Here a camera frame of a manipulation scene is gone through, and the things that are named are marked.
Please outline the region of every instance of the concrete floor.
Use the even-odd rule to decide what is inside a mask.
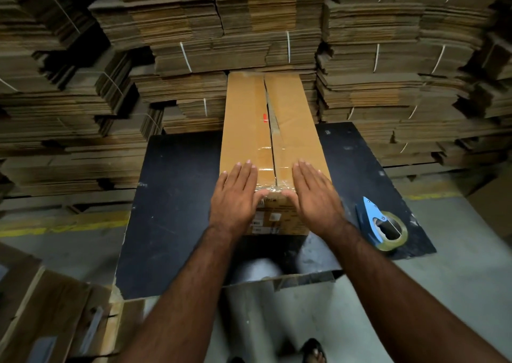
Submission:
[[[408,202],[438,254],[397,264],[512,360],[512,253],[464,198]],[[6,237],[2,242],[41,257],[47,267],[85,281],[112,282],[123,229]],[[310,337],[330,362],[390,362],[346,277],[288,288],[268,282],[227,289],[240,330],[233,353],[274,362],[285,339]],[[207,362],[225,362],[228,343],[215,323]]]

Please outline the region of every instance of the open cardboard box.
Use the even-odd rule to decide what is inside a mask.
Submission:
[[[257,189],[271,193],[247,234],[307,235],[281,191],[294,189],[291,168],[299,159],[330,175],[298,74],[229,74],[220,172],[248,159],[258,167]]]

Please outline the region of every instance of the worn table surface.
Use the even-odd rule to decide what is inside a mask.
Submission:
[[[409,231],[406,244],[388,254],[391,259],[436,252],[354,125],[319,124],[317,131],[347,218],[357,226],[355,204],[366,196],[400,217]],[[208,223],[221,142],[221,131],[151,138],[116,271],[124,299],[162,294],[194,250]],[[245,236],[235,250],[226,284],[260,279],[264,275],[247,271],[245,265],[261,258],[277,265],[278,274],[341,269],[314,234]]]

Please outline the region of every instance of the foot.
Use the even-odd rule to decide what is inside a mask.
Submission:
[[[327,363],[325,352],[316,339],[306,341],[301,352],[304,354],[303,363]]]

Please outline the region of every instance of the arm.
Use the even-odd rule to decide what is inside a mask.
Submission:
[[[203,362],[215,308],[234,245],[268,193],[254,192],[257,168],[237,164],[220,175],[211,198],[208,228],[189,260],[142,324],[120,363]]]
[[[283,191],[336,255],[379,339],[395,362],[507,362],[418,283],[364,240],[345,218],[330,180],[293,167],[297,193]]]

